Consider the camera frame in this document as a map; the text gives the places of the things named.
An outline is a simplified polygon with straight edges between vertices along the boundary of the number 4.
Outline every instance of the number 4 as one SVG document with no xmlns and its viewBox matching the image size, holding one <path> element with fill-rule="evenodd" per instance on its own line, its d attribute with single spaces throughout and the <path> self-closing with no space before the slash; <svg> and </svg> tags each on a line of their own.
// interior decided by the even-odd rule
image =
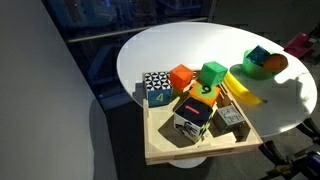
<svg viewBox="0 0 320 180">
<path fill-rule="evenodd" d="M 158 101 L 161 101 L 161 102 L 163 101 L 163 93 L 161 93 L 161 94 L 157 97 L 157 100 L 158 100 Z"/>
</svg>

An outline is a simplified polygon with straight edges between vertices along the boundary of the wooden tray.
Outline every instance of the wooden tray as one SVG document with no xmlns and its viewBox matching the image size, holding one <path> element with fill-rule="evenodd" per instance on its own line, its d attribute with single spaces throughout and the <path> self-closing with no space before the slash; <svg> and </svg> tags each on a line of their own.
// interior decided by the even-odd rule
<svg viewBox="0 0 320 180">
<path fill-rule="evenodd" d="M 198 78 L 198 74 L 199 71 L 195 71 L 190 85 Z M 169 105 L 156 108 L 149 108 L 148 101 L 143 100 L 144 143 L 147 165 L 188 158 L 241 153 L 254 150 L 262 144 L 258 133 L 224 83 L 220 85 L 220 88 L 221 93 L 213 110 L 233 105 L 244 117 L 245 123 L 237 131 L 220 135 L 213 122 L 211 122 L 203 140 L 197 143 L 192 142 L 173 127 L 174 110 L 187 98 L 187 92 L 179 96 L 174 93 L 173 101 Z"/>
</svg>

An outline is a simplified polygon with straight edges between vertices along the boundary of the white round table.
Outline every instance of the white round table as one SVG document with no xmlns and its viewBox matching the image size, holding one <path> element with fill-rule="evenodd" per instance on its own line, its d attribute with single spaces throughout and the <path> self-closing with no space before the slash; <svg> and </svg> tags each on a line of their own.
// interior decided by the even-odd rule
<svg viewBox="0 0 320 180">
<path fill-rule="evenodd" d="M 308 69 L 274 42 L 256 34 L 211 23 L 172 23 L 145 30 L 132 37 L 118 55 L 121 83 L 142 106 L 142 73 L 170 71 L 179 64 L 201 69 L 203 63 L 217 61 L 227 68 L 241 64 L 245 50 L 257 45 L 287 57 L 289 65 L 268 80 L 235 76 L 254 94 L 268 103 L 249 107 L 239 104 L 261 137 L 275 135 L 300 124 L 317 102 L 317 89 Z"/>
</svg>

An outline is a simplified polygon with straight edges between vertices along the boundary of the small cube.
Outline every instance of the small cube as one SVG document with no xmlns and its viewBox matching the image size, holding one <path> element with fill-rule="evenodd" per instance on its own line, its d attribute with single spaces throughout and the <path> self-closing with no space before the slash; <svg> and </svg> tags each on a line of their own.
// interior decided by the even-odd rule
<svg viewBox="0 0 320 180">
<path fill-rule="evenodd" d="M 174 112 L 174 128 L 193 142 L 198 142 L 210 126 L 212 112 L 208 105 L 189 97 Z"/>
<path fill-rule="evenodd" d="M 217 86 L 207 86 L 204 85 L 201 81 L 197 80 L 191 86 L 191 90 L 189 91 L 189 96 L 207 104 L 211 108 L 213 107 L 216 99 L 220 94 L 221 89 Z"/>
<path fill-rule="evenodd" d="M 166 72 L 147 73 L 144 78 L 149 107 L 169 104 L 172 86 L 168 74 Z"/>
<path fill-rule="evenodd" d="M 251 62 L 261 66 L 262 63 L 270 56 L 270 53 L 261 46 L 254 48 L 247 56 Z"/>
<path fill-rule="evenodd" d="M 228 68 L 221 64 L 213 61 L 203 64 L 200 71 L 199 79 L 207 86 L 215 86 L 220 84 L 225 75 L 227 74 Z"/>
<path fill-rule="evenodd" d="M 182 64 L 170 71 L 171 85 L 179 91 L 190 84 L 192 77 L 193 71 Z"/>
<path fill-rule="evenodd" d="M 213 122 L 221 134 L 229 133 L 244 123 L 241 114 L 232 106 L 217 109 L 213 116 Z"/>
</svg>

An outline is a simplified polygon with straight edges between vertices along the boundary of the table pedestal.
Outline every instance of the table pedestal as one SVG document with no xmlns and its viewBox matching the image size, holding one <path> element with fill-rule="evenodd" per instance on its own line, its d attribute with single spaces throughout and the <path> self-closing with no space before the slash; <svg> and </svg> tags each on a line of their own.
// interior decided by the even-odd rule
<svg viewBox="0 0 320 180">
<path fill-rule="evenodd" d="M 204 160 L 206 160 L 206 157 L 176 160 L 176 161 L 171 161 L 169 163 L 178 168 L 188 169 L 188 168 L 194 168 L 200 165 L 201 163 L 203 163 Z"/>
</svg>

